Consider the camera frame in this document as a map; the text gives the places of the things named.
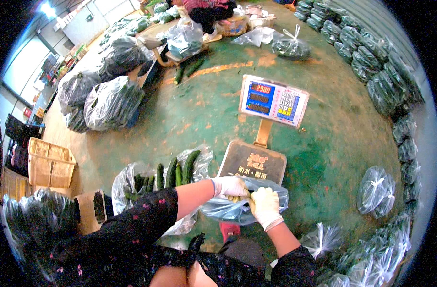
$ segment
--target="bag of cucumbers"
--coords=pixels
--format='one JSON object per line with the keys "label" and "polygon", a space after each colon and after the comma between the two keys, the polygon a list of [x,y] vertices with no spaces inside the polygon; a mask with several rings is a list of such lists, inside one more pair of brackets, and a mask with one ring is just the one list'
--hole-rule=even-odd
{"label": "bag of cucumbers", "polygon": [[[113,181],[113,214],[118,215],[133,207],[144,192],[156,192],[160,188],[176,187],[190,181],[196,182],[209,178],[208,167],[212,158],[210,146],[200,145],[191,150],[184,150],[169,162],[166,160],[164,164],[151,166],[143,162],[129,164]],[[187,234],[196,220],[197,210],[193,210],[177,221],[163,236]]]}

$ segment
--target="woven basket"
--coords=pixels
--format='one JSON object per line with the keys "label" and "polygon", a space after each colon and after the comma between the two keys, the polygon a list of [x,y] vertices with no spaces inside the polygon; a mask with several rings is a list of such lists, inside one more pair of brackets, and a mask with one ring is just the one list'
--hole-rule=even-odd
{"label": "woven basket", "polygon": [[29,140],[29,183],[33,186],[69,188],[77,161],[63,146],[31,137]]}

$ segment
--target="black floral dress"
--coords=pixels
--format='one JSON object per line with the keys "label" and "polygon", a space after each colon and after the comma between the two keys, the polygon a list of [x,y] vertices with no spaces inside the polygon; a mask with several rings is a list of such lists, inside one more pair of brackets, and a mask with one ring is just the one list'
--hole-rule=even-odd
{"label": "black floral dress", "polygon": [[313,257],[302,246],[279,259],[268,281],[256,268],[224,254],[155,245],[174,225],[177,204],[174,188],[146,194],[99,231],[58,244],[50,255],[55,286],[149,286],[160,267],[190,268],[195,261],[219,287],[316,286]]}

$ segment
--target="green vegetable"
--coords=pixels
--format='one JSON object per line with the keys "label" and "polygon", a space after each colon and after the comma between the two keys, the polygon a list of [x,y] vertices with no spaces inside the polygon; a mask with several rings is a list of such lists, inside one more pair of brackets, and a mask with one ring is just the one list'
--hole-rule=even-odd
{"label": "green vegetable", "polygon": [[184,76],[184,71],[185,71],[185,65],[181,64],[180,67],[177,69],[177,74],[174,79],[175,84],[179,84],[182,81],[182,78]]}
{"label": "green vegetable", "polygon": [[190,69],[188,69],[185,75],[190,77],[194,72],[198,71],[199,67],[204,63],[204,60],[204,58],[197,60],[196,63]]}
{"label": "green vegetable", "polygon": [[190,153],[185,161],[185,167],[182,174],[182,185],[189,184],[193,177],[193,167],[195,164],[195,160],[201,151],[194,151]]}
{"label": "green vegetable", "polygon": [[155,176],[152,175],[147,182],[147,192],[153,192],[153,186],[155,185]]}
{"label": "green vegetable", "polygon": [[182,168],[180,164],[177,164],[175,169],[175,186],[179,187],[182,185]]}
{"label": "green vegetable", "polygon": [[164,165],[163,164],[158,164],[158,169],[157,169],[157,186],[158,186],[158,190],[162,190],[164,188]]}
{"label": "green vegetable", "polygon": [[175,187],[175,168],[177,166],[177,158],[173,158],[169,164],[168,174],[166,175],[166,187]]}

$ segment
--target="white glove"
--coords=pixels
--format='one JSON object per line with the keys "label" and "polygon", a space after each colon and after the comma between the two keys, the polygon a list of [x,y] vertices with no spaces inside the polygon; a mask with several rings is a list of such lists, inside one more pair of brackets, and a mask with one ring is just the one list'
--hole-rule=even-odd
{"label": "white glove", "polygon": [[222,195],[226,197],[235,197],[237,202],[238,197],[249,198],[250,193],[246,189],[246,184],[239,177],[223,176],[212,179],[215,188],[214,197]]}
{"label": "white glove", "polygon": [[284,222],[279,214],[279,196],[271,187],[260,187],[256,192],[251,193],[250,197],[250,211],[265,232]]}

